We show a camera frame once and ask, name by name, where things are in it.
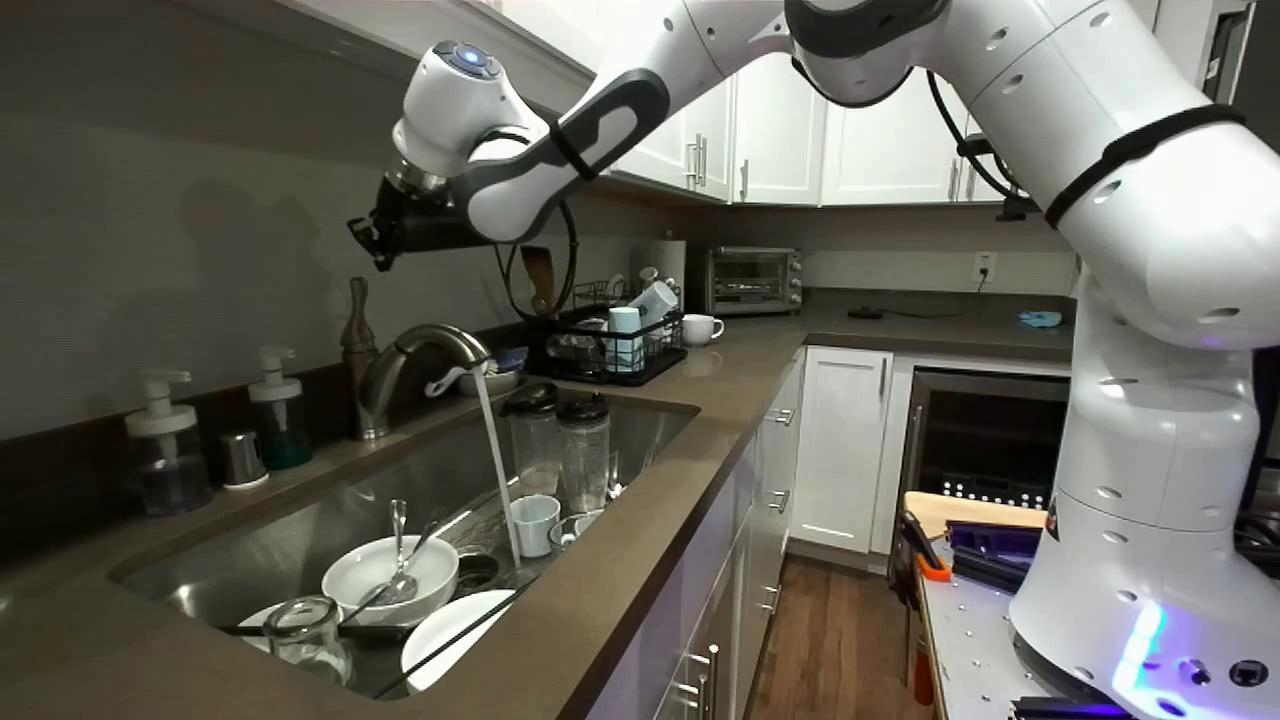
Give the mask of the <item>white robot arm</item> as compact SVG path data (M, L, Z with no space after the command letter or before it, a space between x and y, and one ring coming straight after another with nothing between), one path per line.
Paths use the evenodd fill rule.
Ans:
M1063 439L1017 638L1136 720L1280 720L1280 588L1237 552L1280 343L1280 157L1124 0L665 0L555 122L439 40L351 235L531 235L672 114L782 53L833 105L943 78L1083 261Z

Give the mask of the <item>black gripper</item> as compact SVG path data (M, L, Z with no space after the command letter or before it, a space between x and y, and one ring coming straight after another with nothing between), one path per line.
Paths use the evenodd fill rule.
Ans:
M391 175L378 181L375 206L346 220L346 231L378 273L406 251L484 247L445 187L424 191Z

